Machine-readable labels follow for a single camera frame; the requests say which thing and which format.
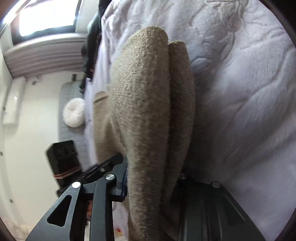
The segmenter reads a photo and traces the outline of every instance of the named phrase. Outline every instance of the black metal bracket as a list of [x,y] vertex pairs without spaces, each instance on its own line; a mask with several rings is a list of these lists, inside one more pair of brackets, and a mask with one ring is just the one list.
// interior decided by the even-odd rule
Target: black metal bracket
[[[81,176],[79,176],[76,179],[73,179],[72,182],[81,182],[82,184],[86,183],[92,183],[103,177],[106,173],[114,171],[114,167],[117,164],[121,164],[123,162],[123,156],[121,154],[115,154],[110,159],[106,160],[100,165],[95,165],[94,167],[90,168],[86,172],[84,172]],[[61,196],[64,191],[67,190],[67,188],[70,185],[61,188],[57,191],[57,195]]]
[[114,241],[112,201],[122,202],[127,158],[95,182],[74,182],[41,218],[26,241],[83,241],[88,201],[93,200],[90,241]]
[[258,228],[219,183],[180,181],[178,241],[265,241]]

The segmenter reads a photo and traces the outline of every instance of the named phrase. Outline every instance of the black speaker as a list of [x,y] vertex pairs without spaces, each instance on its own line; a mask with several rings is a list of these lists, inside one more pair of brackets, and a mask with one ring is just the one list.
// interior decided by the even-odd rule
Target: black speaker
[[60,188],[69,186],[81,174],[72,140],[52,144],[46,154]]

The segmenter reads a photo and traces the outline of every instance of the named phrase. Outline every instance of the towel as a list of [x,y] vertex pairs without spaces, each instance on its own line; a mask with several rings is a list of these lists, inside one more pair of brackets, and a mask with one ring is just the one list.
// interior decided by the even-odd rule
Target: towel
[[110,92],[96,95],[94,138],[98,160],[106,157],[105,127],[116,137],[107,137],[115,149],[128,157],[128,239],[156,241],[164,231],[176,240],[178,214],[171,212],[170,198],[195,115],[186,46],[181,41],[169,44],[159,27],[142,29],[114,61],[111,81]]

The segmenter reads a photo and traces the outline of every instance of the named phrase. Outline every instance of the screw head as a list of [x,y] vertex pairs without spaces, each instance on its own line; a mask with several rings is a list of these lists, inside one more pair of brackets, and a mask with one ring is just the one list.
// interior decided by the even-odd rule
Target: screw head
[[113,175],[113,174],[108,174],[107,176],[106,176],[106,179],[107,180],[113,180],[115,178],[115,176]]
[[80,182],[74,182],[74,183],[72,183],[72,187],[73,187],[73,188],[79,188],[80,185],[81,185]]
[[187,178],[186,174],[181,173],[179,179],[185,180]]
[[220,188],[221,187],[221,183],[220,182],[217,182],[217,181],[213,181],[212,182],[212,187],[214,187],[214,188]]

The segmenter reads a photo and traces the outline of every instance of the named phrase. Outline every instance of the window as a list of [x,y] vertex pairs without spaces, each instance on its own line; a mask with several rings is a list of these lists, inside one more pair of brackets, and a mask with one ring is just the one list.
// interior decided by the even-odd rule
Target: window
[[75,32],[81,0],[32,0],[12,23],[12,42]]

